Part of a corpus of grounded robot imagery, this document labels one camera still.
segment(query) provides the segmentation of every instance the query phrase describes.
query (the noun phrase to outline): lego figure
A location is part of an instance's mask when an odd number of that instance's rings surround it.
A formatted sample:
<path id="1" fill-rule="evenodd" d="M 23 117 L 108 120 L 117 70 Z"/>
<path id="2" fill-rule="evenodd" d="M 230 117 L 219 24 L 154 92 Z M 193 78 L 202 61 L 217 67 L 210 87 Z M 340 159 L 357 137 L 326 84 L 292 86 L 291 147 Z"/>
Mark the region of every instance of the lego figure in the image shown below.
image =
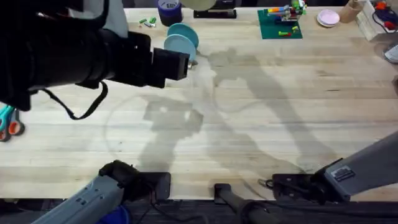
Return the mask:
<path id="1" fill-rule="evenodd" d="M 301 15 L 306 14 L 307 5 L 305 0 L 292 0 L 292 5 L 284 7 L 275 7 L 272 9 L 265 9 L 268 11 L 268 16 L 277 16 L 275 23 L 291 23 L 297 22 Z"/>

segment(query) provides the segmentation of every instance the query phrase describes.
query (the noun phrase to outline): scissors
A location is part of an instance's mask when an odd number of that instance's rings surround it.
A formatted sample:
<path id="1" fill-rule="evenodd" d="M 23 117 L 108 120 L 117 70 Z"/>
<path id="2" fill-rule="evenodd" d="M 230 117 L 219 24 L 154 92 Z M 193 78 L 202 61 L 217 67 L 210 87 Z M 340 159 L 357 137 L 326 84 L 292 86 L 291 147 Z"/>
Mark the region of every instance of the scissors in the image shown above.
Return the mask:
<path id="1" fill-rule="evenodd" d="M 0 131 L 4 131 L 7 126 L 7 121 L 9 120 L 10 114 L 14 111 L 12 106 L 5 106 L 0 111 Z"/>
<path id="2" fill-rule="evenodd" d="M 25 132 L 25 125 L 19 119 L 19 110 L 15 109 L 11 115 L 11 122 L 8 126 L 8 133 L 12 136 L 20 136 Z"/>
<path id="3" fill-rule="evenodd" d="M 11 136 L 20 136 L 25 131 L 25 125 L 19 119 L 19 110 L 12 108 L 6 114 L 1 113 L 1 126 L 4 124 L 5 128 L 0 131 L 0 142 L 8 142 Z"/>

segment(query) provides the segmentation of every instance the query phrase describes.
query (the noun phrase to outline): white label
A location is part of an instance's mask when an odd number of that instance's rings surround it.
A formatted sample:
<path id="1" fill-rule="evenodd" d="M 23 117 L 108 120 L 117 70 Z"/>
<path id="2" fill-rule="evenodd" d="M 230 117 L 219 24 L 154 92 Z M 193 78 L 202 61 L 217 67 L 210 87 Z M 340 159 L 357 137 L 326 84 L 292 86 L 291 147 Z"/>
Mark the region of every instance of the white label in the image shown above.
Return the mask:
<path id="1" fill-rule="evenodd" d="M 398 62 L 398 45 L 385 52 L 384 55 L 389 60 Z"/>
<path id="2" fill-rule="evenodd" d="M 162 9 L 173 9 L 178 6 L 179 0 L 160 0 L 159 5 Z"/>

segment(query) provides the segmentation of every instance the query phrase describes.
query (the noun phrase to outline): gray robot arm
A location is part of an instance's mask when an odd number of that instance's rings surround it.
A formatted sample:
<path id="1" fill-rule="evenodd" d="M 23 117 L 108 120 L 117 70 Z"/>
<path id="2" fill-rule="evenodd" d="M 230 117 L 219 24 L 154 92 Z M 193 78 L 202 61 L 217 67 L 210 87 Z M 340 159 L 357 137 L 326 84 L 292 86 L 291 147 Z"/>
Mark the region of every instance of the gray robot arm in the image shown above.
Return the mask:
<path id="1" fill-rule="evenodd" d="M 263 184 L 277 200 L 348 202 L 351 196 L 398 183 L 398 132 L 315 174 L 274 174 Z"/>
<path id="2" fill-rule="evenodd" d="M 125 200 L 134 201 L 163 185 L 169 192 L 170 174 L 143 173 L 121 161 L 106 164 L 87 186 L 33 224 L 94 224 Z"/>
<path id="3" fill-rule="evenodd" d="M 99 175 L 33 224 L 94 224 L 122 203 L 124 189 L 118 184 L 107 175 Z"/>
<path id="4" fill-rule="evenodd" d="M 361 192 L 398 182 L 398 132 L 337 161 L 324 172 L 343 199 Z"/>

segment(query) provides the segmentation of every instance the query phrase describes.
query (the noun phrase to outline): black strap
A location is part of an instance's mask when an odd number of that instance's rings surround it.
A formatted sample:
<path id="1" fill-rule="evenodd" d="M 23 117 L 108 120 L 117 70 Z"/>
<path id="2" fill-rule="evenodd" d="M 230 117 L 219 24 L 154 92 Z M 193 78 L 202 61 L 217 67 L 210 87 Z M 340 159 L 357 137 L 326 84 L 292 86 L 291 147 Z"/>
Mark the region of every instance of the black strap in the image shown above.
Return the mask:
<path id="1" fill-rule="evenodd" d="M 101 94 L 97 97 L 97 99 L 95 99 L 95 101 L 93 102 L 93 104 L 91 104 L 91 106 L 88 108 L 88 110 L 86 111 L 86 113 L 83 114 L 83 116 L 77 118 L 75 116 L 75 114 L 72 112 L 72 110 L 70 110 L 57 96 L 55 96 L 54 93 L 52 93 L 50 90 L 48 89 L 43 89 L 42 91 L 45 92 L 46 94 L 49 95 L 49 97 L 53 100 L 55 100 L 55 102 L 59 103 L 63 108 L 65 108 L 65 110 L 67 111 L 69 117 L 72 120 L 81 120 L 81 119 L 85 119 L 88 118 L 92 113 L 94 113 L 94 111 L 97 109 L 97 107 L 101 104 L 101 102 L 106 98 L 106 95 L 108 94 L 108 86 L 105 84 L 105 82 L 101 82 L 102 84 L 102 92 Z"/>

